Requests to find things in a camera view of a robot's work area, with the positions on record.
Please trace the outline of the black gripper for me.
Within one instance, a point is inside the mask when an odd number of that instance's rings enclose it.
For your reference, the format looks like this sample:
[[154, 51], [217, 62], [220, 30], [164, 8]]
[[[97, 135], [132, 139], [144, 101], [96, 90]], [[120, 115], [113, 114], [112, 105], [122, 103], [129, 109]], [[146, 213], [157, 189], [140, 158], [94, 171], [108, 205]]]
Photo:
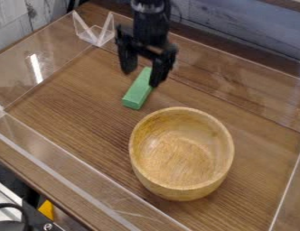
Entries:
[[166, 80], [178, 52], [177, 46], [169, 42], [169, 18], [170, 12], [166, 9], [153, 14], [136, 11], [133, 26], [117, 26], [120, 66], [126, 75], [137, 69], [140, 48], [156, 47], [164, 51], [153, 61], [149, 80], [153, 88]]

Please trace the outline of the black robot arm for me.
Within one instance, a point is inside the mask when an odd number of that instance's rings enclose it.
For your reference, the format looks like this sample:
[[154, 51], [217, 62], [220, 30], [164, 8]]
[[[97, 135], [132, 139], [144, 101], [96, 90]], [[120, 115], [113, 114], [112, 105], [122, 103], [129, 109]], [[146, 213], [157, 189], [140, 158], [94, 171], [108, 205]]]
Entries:
[[172, 0], [132, 0], [133, 27], [117, 26], [120, 66], [130, 74], [138, 57], [153, 62], [149, 85], [157, 88], [168, 79], [178, 54], [178, 46], [169, 41]]

